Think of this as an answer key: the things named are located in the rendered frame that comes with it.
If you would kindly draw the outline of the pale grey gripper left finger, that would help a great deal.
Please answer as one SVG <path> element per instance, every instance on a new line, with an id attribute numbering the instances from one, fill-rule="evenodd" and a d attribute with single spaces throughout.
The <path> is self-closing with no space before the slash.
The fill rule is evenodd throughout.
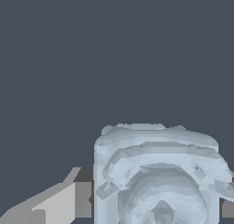
<path id="1" fill-rule="evenodd" d="M 92 211 L 93 169 L 73 167 L 62 183 L 10 208 L 0 224 L 71 224 Z"/>

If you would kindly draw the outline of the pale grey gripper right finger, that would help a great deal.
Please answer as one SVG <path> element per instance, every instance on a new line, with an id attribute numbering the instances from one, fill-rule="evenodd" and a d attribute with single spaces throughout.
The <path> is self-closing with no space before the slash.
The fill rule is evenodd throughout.
<path id="1" fill-rule="evenodd" d="M 234 173 L 230 184 L 234 187 Z M 220 216 L 222 218 L 234 218 L 234 202 L 222 198 L 220 200 Z"/>

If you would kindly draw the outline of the pale blue-grey lumpy object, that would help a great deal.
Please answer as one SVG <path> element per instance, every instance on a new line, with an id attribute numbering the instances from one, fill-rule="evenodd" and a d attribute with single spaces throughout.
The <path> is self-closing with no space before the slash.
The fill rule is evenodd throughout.
<path id="1" fill-rule="evenodd" d="M 218 224 L 232 174 L 209 135 L 108 125 L 94 145 L 94 224 Z"/>

